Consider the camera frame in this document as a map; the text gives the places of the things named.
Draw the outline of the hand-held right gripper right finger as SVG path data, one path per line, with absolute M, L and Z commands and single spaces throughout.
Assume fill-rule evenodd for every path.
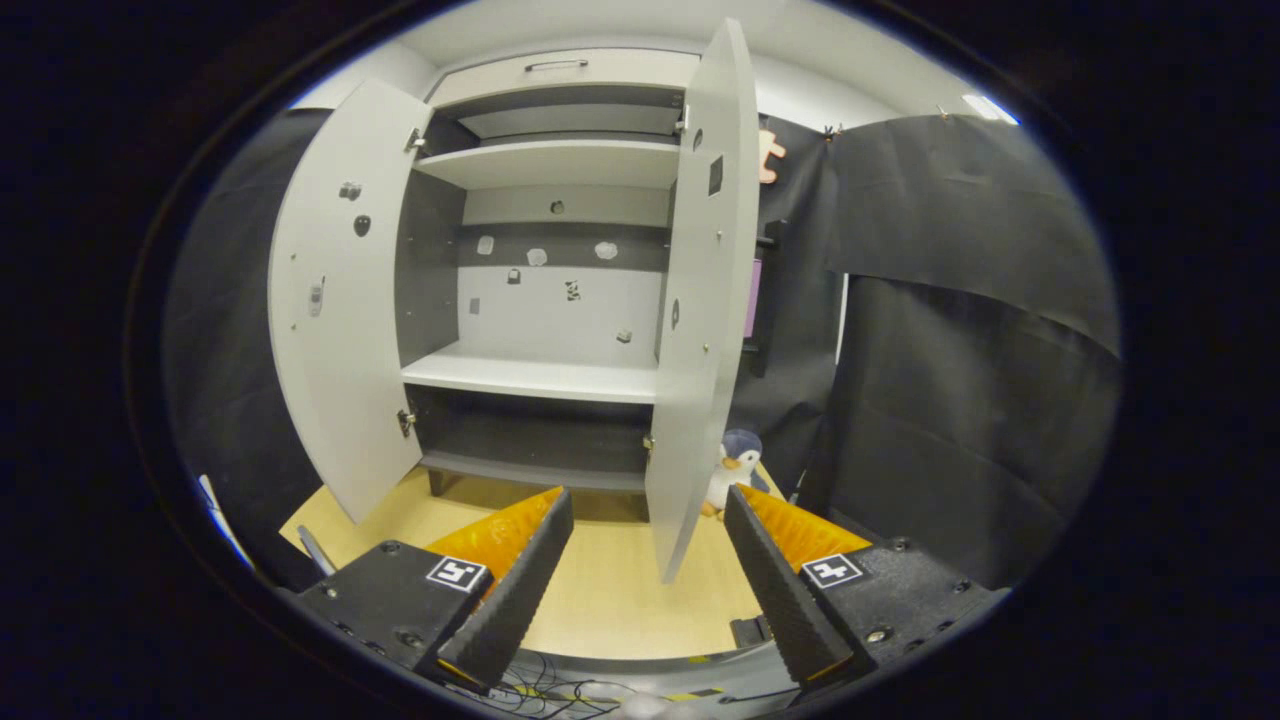
M 814 694 L 919 661 L 1007 596 L 914 539 L 874 542 L 749 486 L 724 529 L 790 678 Z

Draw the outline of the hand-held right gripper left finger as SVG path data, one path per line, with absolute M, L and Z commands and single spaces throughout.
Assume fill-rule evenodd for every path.
M 554 487 L 426 546 L 384 539 L 294 601 L 389 664 L 486 694 L 521 648 L 572 532 L 571 495 Z

